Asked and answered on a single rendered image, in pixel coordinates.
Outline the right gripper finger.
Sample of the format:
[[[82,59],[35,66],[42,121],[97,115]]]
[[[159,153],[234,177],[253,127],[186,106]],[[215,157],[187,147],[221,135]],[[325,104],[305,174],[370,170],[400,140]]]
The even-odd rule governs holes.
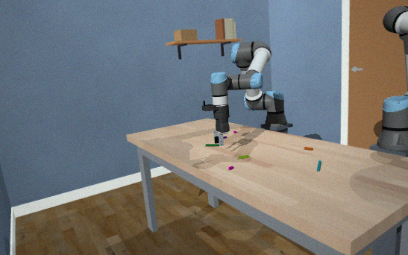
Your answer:
[[[219,146],[223,146],[223,145],[224,145],[223,134],[226,134],[226,133],[228,133],[228,132],[219,133]]]
[[[215,144],[216,144],[216,143],[219,143],[219,135],[218,135],[218,132],[219,132],[219,131],[217,131],[217,130],[214,130],[214,131],[213,131],[214,143],[215,143]]]

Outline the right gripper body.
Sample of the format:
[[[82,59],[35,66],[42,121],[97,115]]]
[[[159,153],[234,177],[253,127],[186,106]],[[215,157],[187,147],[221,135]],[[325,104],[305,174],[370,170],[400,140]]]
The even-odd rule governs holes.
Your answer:
[[[230,131],[228,118],[229,116],[229,106],[228,106],[228,96],[223,97],[212,97],[213,104],[205,105],[203,101],[202,110],[212,111],[214,119],[216,119],[216,130],[224,133]]]

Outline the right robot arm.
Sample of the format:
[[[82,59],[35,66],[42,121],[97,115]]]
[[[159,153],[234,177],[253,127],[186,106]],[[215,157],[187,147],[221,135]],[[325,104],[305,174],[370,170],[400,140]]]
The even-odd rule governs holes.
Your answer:
[[[231,49],[231,61],[240,68],[241,75],[211,74],[213,97],[227,96],[228,90],[246,89],[244,104],[247,110],[267,110],[265,126],[287,125],[282,92],[262,93],[263,70],[271,58],[271,49],[260,41],[237,43]]]

